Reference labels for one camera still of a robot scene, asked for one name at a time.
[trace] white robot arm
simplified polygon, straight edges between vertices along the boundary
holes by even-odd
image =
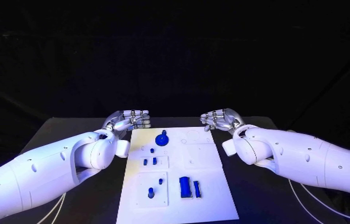
[[[150,128],[147,110],[117,111],[102,129],[39,147],[0,167],[0,219],[48,203],[128,156],[127,130]]]
[[[232,109],[202,114],[200,120],[206,131],[232,134],[222,143],[228,156],[238,153],[246,164],[301,184],[350,192],[350,150],[314,136],[248,125]]]

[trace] white board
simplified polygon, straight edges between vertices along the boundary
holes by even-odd
[[[166,130],[169,143],[156,137]],[[193,198],[180,196],[180,177],[190,178]],[[196,198],[199,181],[202,198]],[[148,198],[154,188],[154,198]],[[195,223],[239,219],[212,133],[203,127],[137,129],[124,176],[117,224]]]

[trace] black table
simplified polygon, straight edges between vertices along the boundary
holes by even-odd
[[[249,124],[275,129],[275,125],[267,117],[255,116],[244,119]],[[102,122],[104,118],[49,119],[22,153],[84,132],[100,129]],[[199,117],[169,117],[151,118],[151,126],[156,128],[190,127],[203,126],[203,124]],[[236,221],[219,221],[216,223],[317,223],[295,199],[288,180],[275,175],[268,169],[246,165],[238,155],[228,157],[221,143],[229,140],[232,136],[221,130],[213,130],[212,135],[241,218]],[[130,140],[130,138],[131,132],[128,132],[124,140]],[[115,157],[110,167],[68,192],[55,223],[115,224],[125,166],[127,159]],[[346,223],[344,219],[310,197],[300,184],[294,183],[294,188],[307,209],[326,224]],[[308,189],[331,206],[321,188],[308,187]],[[6,217],[0,220],[0,223],[36,224],[51,211],[56,201],[58,199],[32,210]],[[53,217],[55,213],[51,214],[43,224],[51,223]]]

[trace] blue knob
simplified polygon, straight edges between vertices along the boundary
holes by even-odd
[[[153,188],[148,189],[148,198],[151,199],[154,197],[154,191]]]
[[[167,143],[169,143],[169,137],[166,135],[166,130],[163,130],[161,134],[157,135],[156,137],[156,144],[163,147],[166,146]]]

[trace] white cable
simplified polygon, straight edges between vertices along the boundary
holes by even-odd
[[[308,191],[308,189],[307,189],[307,187],[304,186],[304,184],[301,184],[301,186],[303,186],[303,188],[305,189],[305,191],[310,193],[310,195],[314,197],[314,199],[334,212],[334,213],[337,213],[339,215],[341,215],[343,217],[346,217],[346,218],[350,218],[350,216],[349,215],[346,215],[346,214],[343,214],[343,213],[340,213],[339,211],[336,211],[334,209],[331,209],[318,199],[317,199],[317,197],[311,194],[311,192]]]
[[[56,216],[55,216],[55,219],[53,219],[53,221],[52,221],[51,224],[53,224],[53,222],[56,221],[56,217],[58,217],[59,212],[61,212],[61,208],[62,208],[62,205],[64,205],[65,197],[66,197],[66,194],[64,193],[64,199],[62,199],[62,202],[61,202],[61,207],[59,207],[59,209],[58,209]]]
[[[294,195],[295,195],[297,200],[298,200],[298,202],[300,202],[300,204],[301,204],[304,210],[307,211],[308,215],[314,218],[314,220],[316,220],[320,224],[324,224],[324,223],[314,217],[314,215],[310,213],[310,211],[308,211],[307,208],[304,207],[304,204],[301,203],[301,200],[300,200],[300,198],[298,198],[298,196],[297,196],[295,191],[294,191]]]
[[[65,193],[62,194],[61,199],[58,200],[55,207],[52,208],[52,210],[49,211],[48,215],[43,217],[43,219],[39,221],[38,224],[40,224],[40,223],[46,220],[48,216],[49,216],[51,213],[55,211],[55,209],[56,209],[56,207],[58,207],[58,205],[59,205],[59,203],[61,203],[61,201],[62,201],[64,195],[65,195]]]

